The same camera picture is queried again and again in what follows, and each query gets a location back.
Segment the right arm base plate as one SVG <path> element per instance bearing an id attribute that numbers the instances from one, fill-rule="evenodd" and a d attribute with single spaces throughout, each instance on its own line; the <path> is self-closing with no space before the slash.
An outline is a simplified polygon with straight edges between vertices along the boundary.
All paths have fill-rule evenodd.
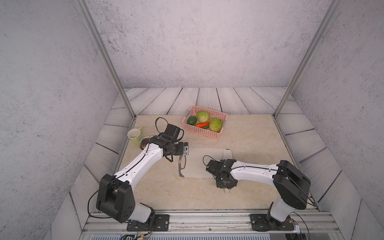
<path id="1" fill-rule="evenodd" d="M 250 222 L 252 230 L 257 232 L 293 231 L 296 228 L 290 215 L 283 222 L 279 222 L 268 214 L 250 214 Z"/>

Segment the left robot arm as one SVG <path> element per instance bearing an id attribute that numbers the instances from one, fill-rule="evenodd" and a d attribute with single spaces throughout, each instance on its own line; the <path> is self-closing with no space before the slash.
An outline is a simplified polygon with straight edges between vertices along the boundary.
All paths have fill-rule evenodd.
<path id="1" fill-rule="evenodd" d="M 96 209 L 119 223 L 130 220 L 151 228 L 155 210 L 137 203 L 133 191 L 156 162 L 162 158 L 173 162 L 174 156 L 187 155 L 188 143 L 181 141 L 180 132 L 184 130 L 168 124 L 163 133 L 149 139 L 142 152 L 125 168 L 112 176 L 104 175 L 96 192 Z"/>

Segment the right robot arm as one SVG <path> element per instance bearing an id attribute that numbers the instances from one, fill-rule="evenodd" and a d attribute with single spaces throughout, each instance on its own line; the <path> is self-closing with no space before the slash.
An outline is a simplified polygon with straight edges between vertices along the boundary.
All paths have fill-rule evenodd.
<path id="1" fill-rule="evenodd" d="M 247 180 L 273 186 L 280 198 L 272 203 L 268 217 L 284 222 L 294 210 L 304 210 L 308 204 L 311 181 L 289 161 L 276 165 L 256 165 L 234 159 L 210 160 L 206 171 L 213 175 L 217 188 L 232 189 L 238 181 Z"/>

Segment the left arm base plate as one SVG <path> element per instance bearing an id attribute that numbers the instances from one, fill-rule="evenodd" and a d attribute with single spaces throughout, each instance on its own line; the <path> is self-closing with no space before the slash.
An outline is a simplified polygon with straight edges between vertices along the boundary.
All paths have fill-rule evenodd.
<path id="1" fill-rule="evenodd" d="M 128 232 L 167 232 L 169 229 L 170 215 L 151 214 L 144 223 L 128 220 Z"/>

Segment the white cutting board grey rim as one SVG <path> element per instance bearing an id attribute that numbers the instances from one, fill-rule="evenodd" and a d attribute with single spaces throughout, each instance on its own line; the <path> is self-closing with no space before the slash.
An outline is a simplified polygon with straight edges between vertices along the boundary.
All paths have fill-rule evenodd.
<path id="1" fill-rule="evenodd" d="M 213 157 L 215 160 L 232 159 L 230 149 L 189 148 L 189 154 L 179 159 L 179 176 L 181 178 L 212 178 L 206 171 L 206 164 Z"/>

